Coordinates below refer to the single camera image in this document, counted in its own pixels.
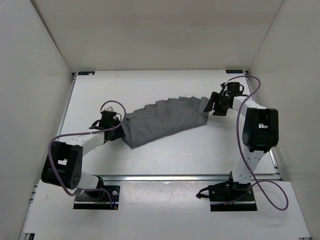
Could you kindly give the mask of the grey pleated skirt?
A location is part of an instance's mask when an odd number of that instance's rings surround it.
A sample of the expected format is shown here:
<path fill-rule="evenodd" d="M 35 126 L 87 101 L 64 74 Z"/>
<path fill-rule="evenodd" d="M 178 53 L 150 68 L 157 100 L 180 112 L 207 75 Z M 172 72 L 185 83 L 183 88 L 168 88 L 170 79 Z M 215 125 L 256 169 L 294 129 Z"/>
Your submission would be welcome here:
<path fill-rule="evenodd" d="M 158 100 L 127 113 L 122 122 L 122 140 L 135 149 L 182 131 L 205 126 L 207 97 L 183 97 Z"/>

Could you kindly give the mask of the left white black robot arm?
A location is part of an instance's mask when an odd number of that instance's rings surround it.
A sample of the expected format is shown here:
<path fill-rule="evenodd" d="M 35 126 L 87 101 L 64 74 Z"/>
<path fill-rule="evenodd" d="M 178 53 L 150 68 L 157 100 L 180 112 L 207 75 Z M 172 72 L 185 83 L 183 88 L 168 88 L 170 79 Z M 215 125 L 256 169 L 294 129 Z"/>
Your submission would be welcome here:
<path fill-rule="evenodd" d="M 67 142 L 54 141 L 50 147 L 51 158 L 46 158 L 41 180 L 44 183 L 60 186 L 67 190 L 80 190 L 93 199 L 101 198 L 105 193 L 103 180 L 99 176 L 82 171 L 83 157 L 106 142 L 117 140 L 125 135 L 119 125 L 121 119 L 112 108 L 101 111 L 101 119 L 90 127 L 98 133 L 80 135 Z"/>

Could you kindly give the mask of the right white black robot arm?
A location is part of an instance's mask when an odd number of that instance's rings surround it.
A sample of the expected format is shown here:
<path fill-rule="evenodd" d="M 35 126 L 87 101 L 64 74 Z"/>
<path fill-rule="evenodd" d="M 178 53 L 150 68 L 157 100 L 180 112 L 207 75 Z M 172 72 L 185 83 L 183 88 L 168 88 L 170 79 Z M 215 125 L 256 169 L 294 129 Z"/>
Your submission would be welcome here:
<path fill-rule="evenodd" d="M 242 133 L 237 141 L 244 145 L 240 160 L 230 172 L 224 195 L 236 200 L 249 191 L 252 172 L 262 157 L 279 141 L 279 113 L 274 108 L 266 108 L 243 94 L 244 86 L 239 82 L 223 83 L 219 93 L 213 92 L 204 111 L 213 111 L 214 116 L 226 116 L 229 109 L 237 111 L 237 119 L 244 117 Z"/>

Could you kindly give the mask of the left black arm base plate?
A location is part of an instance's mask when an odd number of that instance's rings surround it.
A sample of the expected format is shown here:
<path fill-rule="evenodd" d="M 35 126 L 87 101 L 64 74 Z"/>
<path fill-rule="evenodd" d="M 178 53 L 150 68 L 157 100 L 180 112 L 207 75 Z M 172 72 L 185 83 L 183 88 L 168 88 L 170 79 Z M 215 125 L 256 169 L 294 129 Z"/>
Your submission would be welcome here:
<path fill-rule="evenodd" d="M 117 211 L 119 209 L 121 186 L 120 182 L 100 183 L 98 188 L 105 189 L 110 194 L 103 191 L 77 193 L 74 197 L 74 210 L 111 210 Z"/>

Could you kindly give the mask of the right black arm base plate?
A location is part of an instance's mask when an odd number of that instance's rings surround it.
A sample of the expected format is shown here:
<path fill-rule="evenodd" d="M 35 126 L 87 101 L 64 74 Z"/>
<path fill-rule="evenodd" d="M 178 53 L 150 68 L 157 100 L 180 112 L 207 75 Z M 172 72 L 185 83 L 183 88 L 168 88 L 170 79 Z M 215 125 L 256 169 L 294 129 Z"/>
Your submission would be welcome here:
<path fill-rule="evenodd" d="M 198 199 L 209 199 L 211 212 L 254 212 L 257 204 L 251 185 L 233 180 L 208 185 L 197 194 Z"/>

